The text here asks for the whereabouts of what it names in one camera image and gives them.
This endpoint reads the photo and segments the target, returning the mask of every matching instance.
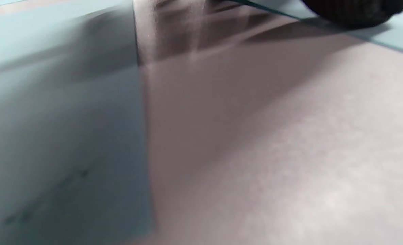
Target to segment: blurry object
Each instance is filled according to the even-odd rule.
[[[403,0],[302,0],[313,12],[346,28],[381,25],[403,11]]]

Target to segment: gray surface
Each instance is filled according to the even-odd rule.
[[[247,7],[135,5],[157,230],[129,244],[403,244],[403,54]]]
[[[150,231],[144,127],[132,2],[0,16],[0,245]]]

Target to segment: black object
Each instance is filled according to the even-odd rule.
[[[323,19],[345,28],[368,28],[403,11],[403,0],[302,0]]]

